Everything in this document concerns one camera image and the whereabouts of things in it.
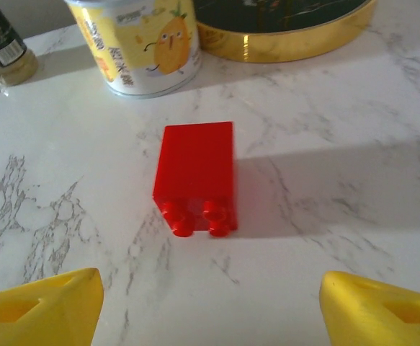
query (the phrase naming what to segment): gold rim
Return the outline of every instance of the gold rim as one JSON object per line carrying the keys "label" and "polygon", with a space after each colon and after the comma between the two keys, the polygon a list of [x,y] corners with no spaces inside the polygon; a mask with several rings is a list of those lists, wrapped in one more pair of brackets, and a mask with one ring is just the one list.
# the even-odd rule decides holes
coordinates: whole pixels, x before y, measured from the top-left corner
{"label": "gold rim", "polygon": [[250,34],[197,23],[200,45],[210,54],[247,63],[279,63],[319,56],[355,39],[373,17],[377,0],[368,0],[334,21],[291,32]]}

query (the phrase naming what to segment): toy building block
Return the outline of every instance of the toy building block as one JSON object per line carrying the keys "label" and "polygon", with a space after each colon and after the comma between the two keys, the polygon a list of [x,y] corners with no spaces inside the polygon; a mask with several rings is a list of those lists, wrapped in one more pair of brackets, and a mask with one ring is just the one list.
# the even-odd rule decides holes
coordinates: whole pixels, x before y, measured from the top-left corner
{"label": "toy building block", "polygon": [[103,296],[94,268],[0,292],[0,346],[90,346]]}
{"label": "toy building block", "polygon": [[328,272],[320,305],[333,346],[420,346],[420,293]]}
{"label": "toy building block", "polygon": [[176,236],[237,229],[233,123],[166,126],[153,199]]}

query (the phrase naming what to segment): canister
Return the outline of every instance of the canister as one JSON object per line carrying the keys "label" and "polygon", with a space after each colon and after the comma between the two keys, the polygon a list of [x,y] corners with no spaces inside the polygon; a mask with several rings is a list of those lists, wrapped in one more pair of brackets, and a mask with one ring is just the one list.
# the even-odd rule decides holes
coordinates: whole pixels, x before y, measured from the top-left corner
{"label": "canister", "polygon": [[114,92],[157,97],[201,65],[192,0],[66,0]]}

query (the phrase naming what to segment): tin can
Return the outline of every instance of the tin can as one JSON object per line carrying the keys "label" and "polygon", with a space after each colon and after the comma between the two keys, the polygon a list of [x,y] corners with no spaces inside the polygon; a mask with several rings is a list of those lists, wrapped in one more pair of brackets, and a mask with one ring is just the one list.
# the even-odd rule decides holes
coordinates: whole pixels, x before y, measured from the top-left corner
{"label": "tin can", "polygon": [[192,0],[66,0],[99,70],[119,94],[172,92],[201,64]]}
{"label": "tin can", "polygon": [[29,79],[38,61],[0,11],[0,85],[11,86]]}

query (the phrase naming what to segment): table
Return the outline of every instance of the table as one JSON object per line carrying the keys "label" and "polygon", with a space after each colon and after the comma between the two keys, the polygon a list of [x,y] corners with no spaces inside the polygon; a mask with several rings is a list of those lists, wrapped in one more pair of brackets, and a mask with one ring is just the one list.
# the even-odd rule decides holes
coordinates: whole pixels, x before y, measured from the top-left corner
{"label": "table", "polygon": [[[0,89],[0,290],[83,267],[93,345],[329,345],[327,270],[420,291],[420,0],[346,47],[251,65],[204,55],[177,92],[111,93],[77,27],[27,41]],[[232,120],[239,231],[178,239],[151,199],[165,125]]]}

